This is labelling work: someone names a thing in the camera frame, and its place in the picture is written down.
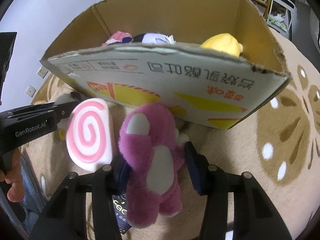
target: finger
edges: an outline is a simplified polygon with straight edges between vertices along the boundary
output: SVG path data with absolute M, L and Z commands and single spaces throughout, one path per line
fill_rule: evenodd
M 0 171 L 0 181 L 4 181 L 5 180 L 5 174 L 3 171 Z
M 13 167 L 11 170 L 7 172 L 7 175 L 5 176 L 5 182 L 8 184 L 22 182 L 22 176 L 20 173 L 19 165 Z
M 20 150 L 14 149 L 13 150 L 13 155 L 12 155 L 12 166 L 16 166 L 16 165 L 20 165 L 20 157 L 21 157 L 21 153 Z
M 7 197 L 11 202 L 21 202 L 24 198 L 24 187 L 23 183 L 15 182 L 7 193 Z

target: pink and white swirl toy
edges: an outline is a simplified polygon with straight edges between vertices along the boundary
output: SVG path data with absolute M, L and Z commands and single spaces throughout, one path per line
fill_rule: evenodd
M 70 119 L 66 143 L 72 161 L 91 172 L 110 164 L 115 139 L 107 103 L 99 98 L 85 100 L 72 111 Z

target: pink plush toy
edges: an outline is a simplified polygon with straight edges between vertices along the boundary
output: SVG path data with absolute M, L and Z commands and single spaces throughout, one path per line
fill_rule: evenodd
M 126 191 L 131 226 L 146 228 L 159 213 L 173 217 L 182 210 L 177 171 L 187 141 L 171 112 L 159 103 L 140 106 L 124 120 L 119 149 L 132 167 Z

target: plush toy's white belly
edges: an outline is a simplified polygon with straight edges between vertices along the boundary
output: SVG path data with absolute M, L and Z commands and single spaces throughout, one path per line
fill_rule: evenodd
M 147 174 L 147 188 L 159 195 L 168 191 L 173 184 L 173 159 L 164 145 L 153 147 L 154 155 Z

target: wall socket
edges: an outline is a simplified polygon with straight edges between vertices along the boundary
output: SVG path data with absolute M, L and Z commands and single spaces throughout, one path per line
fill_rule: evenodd
M 36 89 L 33 86 L 29 85 L 26 90 L 26 94 L 32 98 L 34 96 L 35 92 L 36 92 Z
M 39 69 L 39 71 L 37 72 L 37 74 L 38 74 L 40 77 L 44 78 L 44 77 L 47 75 L 48 72 L 49 72 L 49 70 L 47 70 L 44 66 L 42 66 L 42 67 Z

